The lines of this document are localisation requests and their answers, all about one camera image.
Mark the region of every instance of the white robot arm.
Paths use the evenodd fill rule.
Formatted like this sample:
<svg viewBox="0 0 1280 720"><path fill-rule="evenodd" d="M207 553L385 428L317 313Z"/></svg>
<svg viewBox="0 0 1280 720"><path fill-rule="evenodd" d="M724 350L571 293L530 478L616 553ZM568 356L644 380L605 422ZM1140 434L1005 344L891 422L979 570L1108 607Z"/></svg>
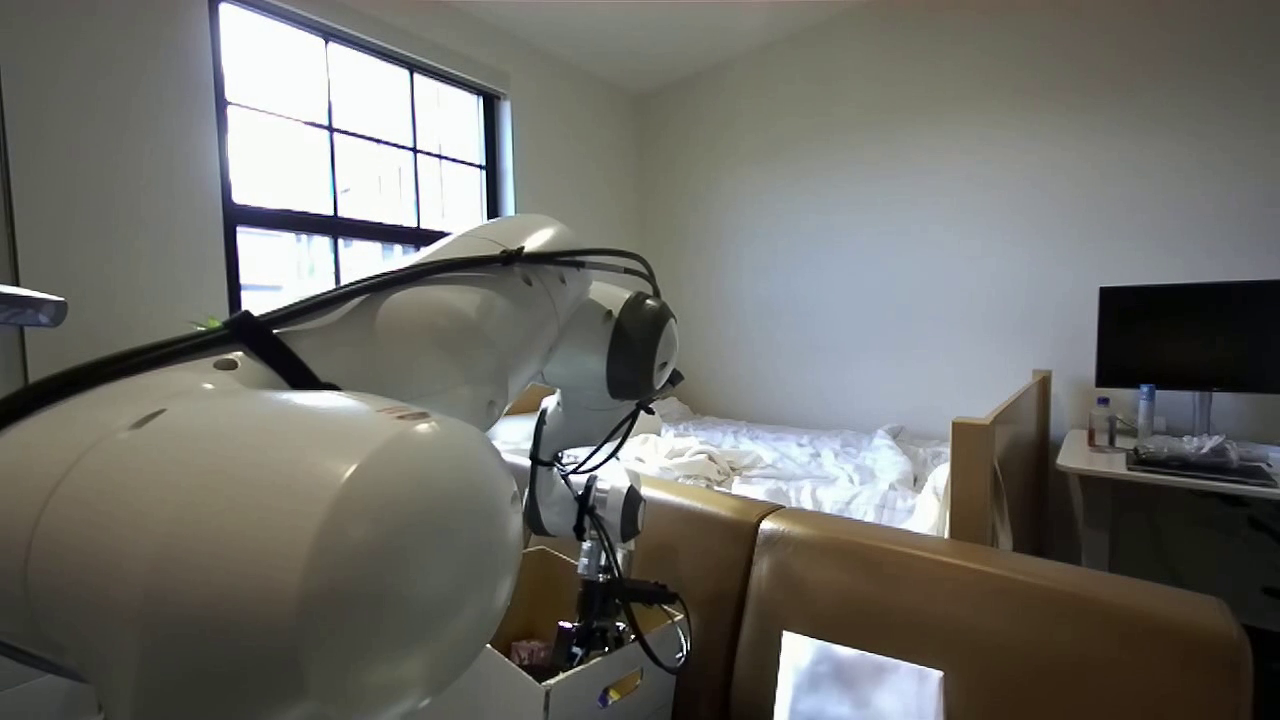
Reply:
<svg viewBox="0 0 1280 720"><path fill-rule="evenodd" d="M540 461L667 384L672 313L641 279L641 258L514 215L21 390L0 402L0 647L85 675L108 720L408 711L493 637L523 518L585 547L630 534L633 492L578 498ZM523 481L483 428L530 384L562 391Z"/></svg>

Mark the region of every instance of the desk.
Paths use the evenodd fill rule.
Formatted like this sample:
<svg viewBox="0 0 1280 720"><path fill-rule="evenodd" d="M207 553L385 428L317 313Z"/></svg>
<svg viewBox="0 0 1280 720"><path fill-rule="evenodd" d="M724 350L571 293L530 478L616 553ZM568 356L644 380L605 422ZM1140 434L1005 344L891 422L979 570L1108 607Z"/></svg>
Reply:
<svg viewBox="0 0 1280 720"><path fill-rule="evenodd" d="M1090 434L1068 434L1057 453L1057 469L1068 481L1073 523L1081 541L1081 563L1111 570L1111 535L1121 534L1118 498L1128 487L1148 487L1146 520L1153 547L1162 547L1162 572L1136 572L1148 582L1170 582L1226 596L1243 622L1260 629L1280 629L1280 485L1233 485L1233 481L1192 481L1134 474L1121 450L1090 450Z"/></svg>

